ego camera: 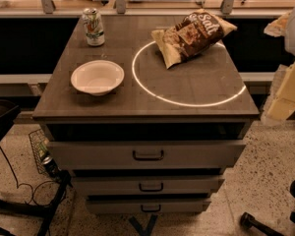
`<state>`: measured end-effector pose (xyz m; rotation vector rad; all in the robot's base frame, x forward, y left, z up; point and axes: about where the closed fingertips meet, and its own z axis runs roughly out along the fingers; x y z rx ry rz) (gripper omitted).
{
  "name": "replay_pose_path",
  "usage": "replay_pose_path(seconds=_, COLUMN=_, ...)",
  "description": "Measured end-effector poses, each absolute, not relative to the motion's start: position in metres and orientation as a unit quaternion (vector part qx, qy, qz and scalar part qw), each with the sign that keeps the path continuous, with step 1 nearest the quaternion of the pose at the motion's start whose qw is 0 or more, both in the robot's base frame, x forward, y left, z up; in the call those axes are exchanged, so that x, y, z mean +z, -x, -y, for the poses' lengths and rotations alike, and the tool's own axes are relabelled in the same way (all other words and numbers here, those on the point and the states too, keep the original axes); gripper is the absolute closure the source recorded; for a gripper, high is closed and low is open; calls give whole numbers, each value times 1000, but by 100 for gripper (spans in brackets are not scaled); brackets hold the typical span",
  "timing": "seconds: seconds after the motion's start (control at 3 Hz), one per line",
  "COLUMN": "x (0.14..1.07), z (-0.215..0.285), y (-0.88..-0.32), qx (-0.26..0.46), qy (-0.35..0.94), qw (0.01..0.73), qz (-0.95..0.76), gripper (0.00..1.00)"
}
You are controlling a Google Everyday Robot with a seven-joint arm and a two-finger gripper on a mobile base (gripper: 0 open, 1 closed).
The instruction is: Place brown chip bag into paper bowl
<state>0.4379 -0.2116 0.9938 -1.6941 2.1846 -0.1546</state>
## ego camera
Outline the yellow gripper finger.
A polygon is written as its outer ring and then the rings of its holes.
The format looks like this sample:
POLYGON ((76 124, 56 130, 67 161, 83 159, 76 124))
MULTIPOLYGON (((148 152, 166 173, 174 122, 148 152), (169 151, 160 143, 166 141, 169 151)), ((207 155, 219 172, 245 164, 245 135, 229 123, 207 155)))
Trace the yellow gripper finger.
POLYGON ((269 97, 266 99, 261 121, 275 126, 286 121, 295 111, 295 63, 280 65, 274 73, 269 97))
POLYGON ((285 36, 286 25, 290 16, 290 12, 281 15, 278 19, 269 23, 264 33, 273 37, 285 36))

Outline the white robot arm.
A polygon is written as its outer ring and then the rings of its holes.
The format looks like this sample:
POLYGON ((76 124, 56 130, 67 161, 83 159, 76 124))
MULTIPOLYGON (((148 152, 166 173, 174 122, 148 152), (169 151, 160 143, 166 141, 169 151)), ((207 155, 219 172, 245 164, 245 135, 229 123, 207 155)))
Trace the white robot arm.
MULTIPOLYGON (((291 12, 269 23, 264 30, 271 36, 283 36, 285 50, 295 56, 295 7, 291 12)), ((271 83, 261 121, 275 126, 287 120, 295 111, 295 61, 286 67, 280 65, 271 83)))

